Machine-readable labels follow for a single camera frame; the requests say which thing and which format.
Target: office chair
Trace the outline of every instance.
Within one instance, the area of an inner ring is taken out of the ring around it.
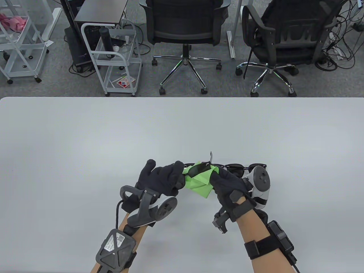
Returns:
[[[183,44],[182,55],[153,55],[152,65],[157,59],[174,59],[179,63],[160,83],[159,94],[165,95],[164,84],[182,66],[189,66],[202,85],[201,93],[207,94],[207,86],[192,65],[192,61],[216,62],[221,70],[221,60],[191,57],[192,44],[218,45],[221,38],[221,25],[224,13],[231,0],[140,0],[147,18],[147,38],[151,44]]]
[[[346,0],[273,0],[260,18],[253,5],[246,5],[242,12],[243,38],[251,47],[247,62],[236,67],[235,74],[243,74],[242,68],[259,67],[264,70],[250,92],[258,97],[257,89],[268,74],[275,74],[289,89],[288,96],[296,97],[292,84],[278,70],[291,75],[299,73],[296,65],[313,64],[323,57],[322,49],[336,16]],[[260,63],[250,62],[252,53]]]

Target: rolling cart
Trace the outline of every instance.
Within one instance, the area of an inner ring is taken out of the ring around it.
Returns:
[[[128,19],[121,19],[120,24],[122,25],[126,22],[132,26],[132,29],[117,29],[114,24],[99,23],[84,23],[81,27],[83,39],[106,97],[110,96],[110,93],[128,93],[135,96],[138,89],[140,73],[143,66],[142,58],[140,55],[135,25]],[[85,27],[87,26],[106,27],[109,29],[112,38],[122,39],[128,41],[128,43],[125,43],[120,47],[118,52],[110,52],[105,51],[102,39],[100,38],[96,49],[91,50],[85,35]],[[100,73],[100,68],[103,66],[106,67],[104,76]],[[124,76],[126,76],[129,83],[131,83],[126,88],[118,85],[118,80]]]
[[[3,52],[7,62],[5,68],[1,68],[0,71],[8,79],[8,84],[13,83],[12,78],[25,76],[33,76],[35,81],[40,83],[39,72],[49,50],[27,11],[19,5],[12,5],[10,1],[5,0],[5,3],[7,5],[1,6],[0,10],[9,9],[13,15],[18,15],[15,8],[20,8],[25,14],[25,16],[20,17],[27,23],[21,33],[10,29],[6,30],[0,24],[0,51]]]

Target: gray carpet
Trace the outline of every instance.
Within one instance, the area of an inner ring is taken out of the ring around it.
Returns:
[[[226,42],[226,30],[233,28],[237,0],[232,0],[229,8],[230,17],[222,27],[221,43],[213,47],[211,45],[194,45],[192,56],[210,57],[222,59],[222,71],[216,71],[214,64],[195,63],[196,70],[206,82],[209,93],[205,96],[249,96],[254,81],[262,73],[256,68],[249,68],[246,79],[235,75],[235,66],[248,59],[250,49],[244,44],[241,27],[238,28],[235,43],[236,59],[230,60],[229,50]],[[261,15],[268,5],[269,0],[255,0],[254,6]],[[59,6],[49,0],[52,8]],[[29,11],[31,17],[36,19],[39,28],[45,23],[41,10],[32,7]],[[136,24],[145,23],[144,10],[139,6],[137,0],[129,0],[127,5],[127,17]],[[64,29],[69,26],[66,16],[61,15],[59,22],[53,32],[51,40],[54,44],[49,48],[50,53],[46,56],[44,68],[41,73],[42,83],[36,83],[32,78],[15,78],[12,85],[6,83],[6,78],[0,75],[0,99],[6,96],[104,96],[101,84],[96,74],[89,78],[81,78],[68,72],[72,63],[68,45],[63,40]],[[347,35],[348,44],[353,46],[358,32],[352,31]],[[175,44],[156,44],[152,46],[149,54],[143,56],[144,67],[142,69],[141,81],[137,96],[159,96],[159,82],[175,66],[176,62],[160,60],[157,67],[152,67],[152,54],[178,55],[182,48]],[[341,66],[350,66],[347,61],[339,61]],[[364,47],[356,54],[356,64],[352,69],[338,69],[334,72],[318,70],[314,65],[300,66],[300,73],[293,77],[283,72],[292,82],[298,96],[302,97],[363,97],[364,96]],[[182,67],[165,86],[167,96],[203,96],[200,94],[200,84],[187,67]],[[259,88],[261,97],[279,97],[287,95],[287,87],[273,75],[269,75]],[[129,96],[112,94],[111,96]]]

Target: tangled wires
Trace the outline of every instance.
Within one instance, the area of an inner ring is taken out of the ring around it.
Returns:
[[[342,68],[342,69],[353,68],[355,65],[355,54],[358,52],[358,50],[364,44],[364,41],[363,41],[357,47],[357,44],[358,44],[363,32],[360,33],[360,35],[358,36],[358,39],[355,42],[354,47],[352,47],[352,48],[348,45],[348,43],[345,40],[345,35],[347,33],[351,32],[352,30],[354,30],[354,28],[349,29],[349,27],[348,27],[349,24],[351,24],[353,22],[361,21],[364,18],[364,14],[361,18],[354,19],[354,17],[356,17],[357,14],[359,13],[360,9],[354,9],[354,6],[351,1],[344,0],[344,2],[349,3],[349,8],[347,10],[341,12],[338,15],[338,17],[337,17],[338,22],[336,25],[337,29],[330,33],[331,36],[330,36],[329,45],[322,50],[321,58],[317,62],[315,62],[315,66],[318,69],[323,70],[323,71],[334,71],[334,70],[337,70],[338,68]],[[343,67],[343,66],[338,65],[334,61],[334,57],[337,57],[339,59],[344,59],[348,62],[351,61],[352,63],[350,66]]]

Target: hand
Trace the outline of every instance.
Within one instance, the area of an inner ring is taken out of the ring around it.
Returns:
[[[248,196],[248,189],[245,183],[236,175],[230,173],[229,171],[219,167],[219,173],[213,171],[210,177],[210,183],[214,187],[215,193],[217,194],[217,199],[219,200],[222,207],[230,215],[231,221],[235,221],[233,215],[233,209],[238,206],[237,203],[233,203],[230,199],[230,194],[234,190],[238,190],[244,194],[245,197]]]
[[[180,175],[182,175],[184,164],[181,161],[176,161],[174,164],[165,167],[155,167],[156,163],[153,159],[147,161],[145,167],[140,172],[138,182],[135,187],[139,190],[144,190],[145,188],[150,188],[166,196],[176,196],[178,190],[176,189],[176,183]],[[127,213],[139,208],[140,200],[139,198],[132,194],[125,202],[122,204],[122,209]]]

